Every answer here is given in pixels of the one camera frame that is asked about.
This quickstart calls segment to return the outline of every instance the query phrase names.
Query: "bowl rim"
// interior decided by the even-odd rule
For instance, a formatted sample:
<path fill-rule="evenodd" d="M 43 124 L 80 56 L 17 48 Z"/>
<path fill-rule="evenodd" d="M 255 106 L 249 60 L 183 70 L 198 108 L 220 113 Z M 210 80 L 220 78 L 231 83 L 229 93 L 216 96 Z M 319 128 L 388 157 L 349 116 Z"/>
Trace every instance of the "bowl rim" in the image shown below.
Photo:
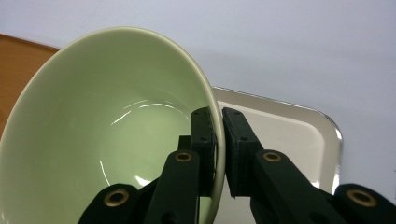
<path fill-rule="evenodd" d="M 158 40 L 162 41 L 164 44 L 169 45 L 172 47 L 175 51 L 177 51 L 179 54 L 181 54 L 190 64 L 190 66 L 193 67 L 193 70 L 195 71 L 196 75 L 198 76 L 199 80 L 201 81 L 201 85 L 205 88 L 205 98 L 208 100 L 208 106 L 211 112 L 211 118 L 212 122 L 214 124 L 214 129 L 215 129 L 215 135 L 217 139 L 217 149 L 216 149 L 216 159 L 215 159 L 215 177 L 214 177 L 214 185 L 213 189 L 211 192 L 211 203 L 210 207 L 208 209 L 208 213 L 205 217 L 205 220 L 201 220 L 200 222 L 204 223 L 213 223 L 216 213 L 219 208 L 219 202 L 220 202 L 220 197 L 223 189 L 223 183 L 224 183 L 224 175 L 225 175 L 225 135 L 224 135 L 224 128 L 223 128 L 223 123 L 222 123 L 222 115 L 219 110 L 219 105 L 216 100 L 215 94 L 212 91 L 212 87 L 209 84 L 209 81 L 207 80 L 204 72 L 202 69 L 199 67 L 197 62 L 190 56 L 190 54 L 184 50 L 180 45 L 175 43 L 173 40 L 169 39 L 168 37 L 164 35 L 160 35 L 159 33 L 153 32 L 151 30 L 145 29 L 145 28 L 139 28 L 139 27 L 131 27 L 131 26 L 116 26 L 116 27 L 109 27 L 105 29 L 101 29 L 98 31 L 94 31 L 88 34 L 83 35 L 82 37 L 70 42 L 68 45 L 65 47 L 61 48 L 59 51 L 57 51 L 52 57 L 50 57 L 32 76 L 32 78 L 29 80 L 29 82 L 26 84 L 24 87 L 23 91 L 21 92 L 20 96 L 18 97 L 18 100 L 16 101 L 15 105 L 13 106 L 7 123 L 5 125 L 3 135 L 0 139 L 0 148 L 3 145 L 3 139 L 5 139 L 8 135 L 9 128 L 11 126 L 12 120 L 15 118 L 16 111 L 18 111 L 18 108 L 21 105 L 21 99 L 25 97 L 25 93 L 27 90 L 30 88 L 31 84 L 36 80 L 36 77 L 40 76 L 42 74 L 42 70 L 45 69 L 45 67 L 50 64 L 55 58 L 58 57 L 60 54 L 64 54 L 69 50 L 70 47 L 75 46 L 76 44 L 85 41 L 87 38 L 92 38 L 96 35 L 103 35 L 103 34 L 108 34 L 108 33 L 116 33 L 116 32 L 126 32 L 126 33 L 139 33 L 143 35 L 149 35 L 151 37 L 157 38 Z"/>

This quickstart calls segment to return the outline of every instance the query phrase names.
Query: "black bracket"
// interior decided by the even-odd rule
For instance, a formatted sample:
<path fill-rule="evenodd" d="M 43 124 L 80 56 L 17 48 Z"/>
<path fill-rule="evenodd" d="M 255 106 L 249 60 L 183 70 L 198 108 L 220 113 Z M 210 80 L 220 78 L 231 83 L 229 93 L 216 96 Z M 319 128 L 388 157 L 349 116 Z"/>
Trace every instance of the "black bracket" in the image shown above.
<path fill-rule="evenodd" d="M 179 137 L 159 178 L 140 190 L 124 184 L 103 189 L 79 224 L 198 223 L 200 196 L 213 186 L 215 147 L 209 109 L 193 111 L 191 135 Z"/>
<path fill-rule="evenodd" d="M 250 197 L 257 223 L 396 223 L 396 206 L 375 191 L 354 184 L 340 185 L 334 195 L 317 189 L 287 155 L 262 147 L 241 112 L 224 108 L 223 121 L 231 196 Z M 208 108 L 194 111 L 191 135 L 179 137 L 158 179 L 142 189 L 103 189 L 79 223 L 198 223 L 199 197 L 213 186 L 215 147 Z"/>
<path fill-rule="evenodd" d="M 263 149 L 244 115 L 223 109 L 227 133 L 226 175 L 232 196 L 249 196 L 257 223 L 396 223 L 396 207 L 359 185 L 334 195 L 311 185 L 283 153 Z"/>

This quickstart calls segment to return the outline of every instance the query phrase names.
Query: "bowl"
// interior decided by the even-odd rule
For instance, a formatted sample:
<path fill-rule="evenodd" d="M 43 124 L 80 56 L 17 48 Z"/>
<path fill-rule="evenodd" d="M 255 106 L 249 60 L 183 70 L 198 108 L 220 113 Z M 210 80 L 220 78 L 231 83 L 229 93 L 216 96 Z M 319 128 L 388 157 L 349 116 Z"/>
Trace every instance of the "bowl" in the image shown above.
<path fill-rule="evenodd" d="M 221 114 L 205 74 L 170 39 L 116 27 L 74 41 L 49 59 L 15 104 L 0 142 L 2 223 L 77 223 L 117 183 L 159 177 L 190 116 L 208 106 L 218 140 L 215 184 L 201 199 L 213 222 L 225 166 Z"/>

